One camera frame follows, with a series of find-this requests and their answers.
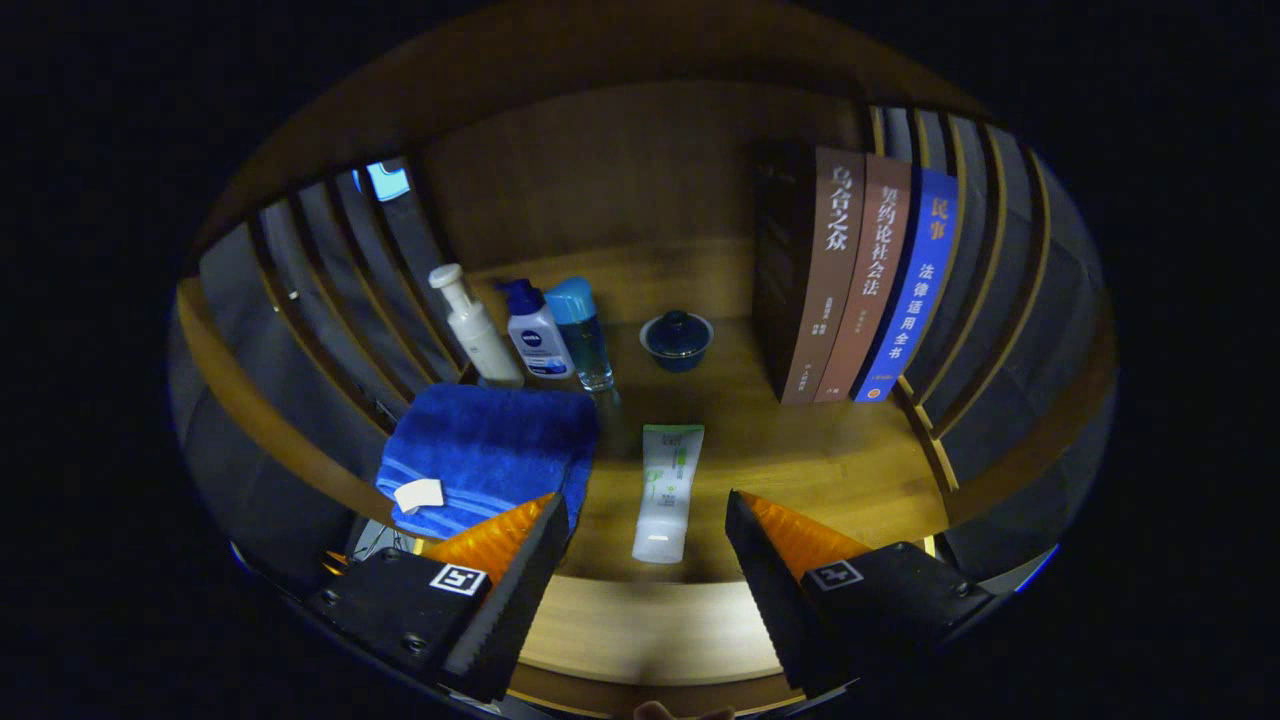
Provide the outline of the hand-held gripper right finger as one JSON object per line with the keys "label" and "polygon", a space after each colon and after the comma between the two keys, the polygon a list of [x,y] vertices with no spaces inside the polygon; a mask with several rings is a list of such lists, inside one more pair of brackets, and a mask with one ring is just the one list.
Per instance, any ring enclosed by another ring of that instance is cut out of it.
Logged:
{"label": "hand-held gripper right finger", "polygon": [[919,670],[995,593],[910,542],[872,548],[735,489],[724,532],[790,687],[809,698]]}

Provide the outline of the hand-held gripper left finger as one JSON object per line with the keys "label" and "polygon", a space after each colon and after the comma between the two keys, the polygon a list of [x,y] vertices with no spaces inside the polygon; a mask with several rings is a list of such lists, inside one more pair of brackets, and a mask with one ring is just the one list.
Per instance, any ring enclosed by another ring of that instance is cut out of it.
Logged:
{"label": "hand-held gripper left finger", "polygon": [[417,685],[502,700],[570,538],[559,492],[426,553],[384,548],[305,600],[329,637]]}

